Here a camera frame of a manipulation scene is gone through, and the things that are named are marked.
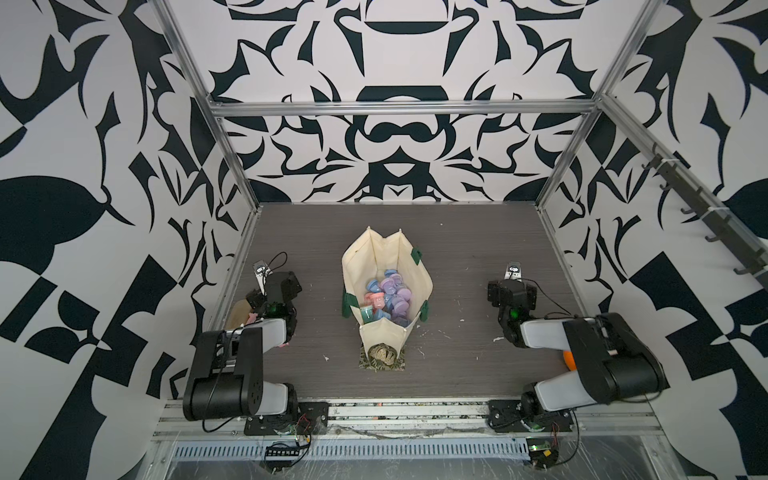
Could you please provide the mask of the cream canvas tote bag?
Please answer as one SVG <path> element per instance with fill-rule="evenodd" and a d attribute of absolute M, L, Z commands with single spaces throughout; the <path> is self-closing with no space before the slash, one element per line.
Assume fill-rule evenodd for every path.
<path fill-rule="evenodd" d="M 382 371 L 400 371 L 405 368 L 404 347 L 413 329 L 429 316 L 429 298 L 433 281 L 425 267 L 422 252 L 414 247 L 402 231 L 383 236 L 368 227 L 342 255 L 343 276 L 342 315 L 354 318 L 361 339 L 363 368 Z M 384 310 L 375 310 L 374 320 L 364 324 L 360 308 L 367 304 L 368 292 L 383 292 L 379 282 L 384 272 L 397 270 L 412 291 L 407 317 L 407 328 L 390 320 L 394 303 L 405 301 L 398 296 L 386 295 Z"/>

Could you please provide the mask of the purple hourglass cluster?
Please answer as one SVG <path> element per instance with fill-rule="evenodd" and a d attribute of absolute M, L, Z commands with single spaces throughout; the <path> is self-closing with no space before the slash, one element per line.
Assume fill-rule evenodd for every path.
<path fill-rule="evenodd" d="M 409 307 L 408 301 L 394 303 L 390 309 L 390 320 L 398 326 L 407 328 L 411 324 L 411 320 L 407 317 Z"/>

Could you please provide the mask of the green hourglass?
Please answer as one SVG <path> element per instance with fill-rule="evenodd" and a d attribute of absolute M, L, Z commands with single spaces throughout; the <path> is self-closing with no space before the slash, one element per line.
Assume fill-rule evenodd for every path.
<path fill-rule="evenodd" d="M 374 320 L 375 310 L 372 305 L 365 305 L 360 308 L 361 318 L 364 324 L 370 323 Z"/>

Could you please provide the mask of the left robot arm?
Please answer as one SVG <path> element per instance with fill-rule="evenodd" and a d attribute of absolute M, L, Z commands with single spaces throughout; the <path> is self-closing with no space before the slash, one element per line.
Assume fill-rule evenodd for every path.
<path fill-rule="evenodd" d="M 253 321 L 199 336 L 182 399 L 186 420 L 225 424 L 247 417 L 283 426 L 299 418 L 295 388 L 264 379 L 264 354 L 292 339 L 293 301 L 302 291 L 292 271 L 269 273 L 246 300 Z"/>

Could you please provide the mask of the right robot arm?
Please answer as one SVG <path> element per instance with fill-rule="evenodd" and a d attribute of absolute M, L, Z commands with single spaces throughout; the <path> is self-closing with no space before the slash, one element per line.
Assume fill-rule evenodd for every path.
<path fill-rule="evenodd" d="M 498 309 L 507 341 L 517 348 L 570 353 L 575 368 L 527 385 L 518 400 L 491 401 L 492 430 L 507 432 L 519 425 L 540 431 L 580 407 L 657 395 L 668 387 L 662 364 L 621 315 L 536 318 L 537 294 L 522 279 L 488 283 L 488 301 Z"/>

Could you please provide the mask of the pink hourglass front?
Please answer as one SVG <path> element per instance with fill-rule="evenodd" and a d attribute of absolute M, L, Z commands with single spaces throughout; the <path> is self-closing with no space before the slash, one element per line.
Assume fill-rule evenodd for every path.
<path fill-rule="evenodd" d="M 370 304 L 375 310 L 384 310 L 386 307 L 386 294 L 384 292 L 368 292 L 364 297 L 367 304 Z"/>

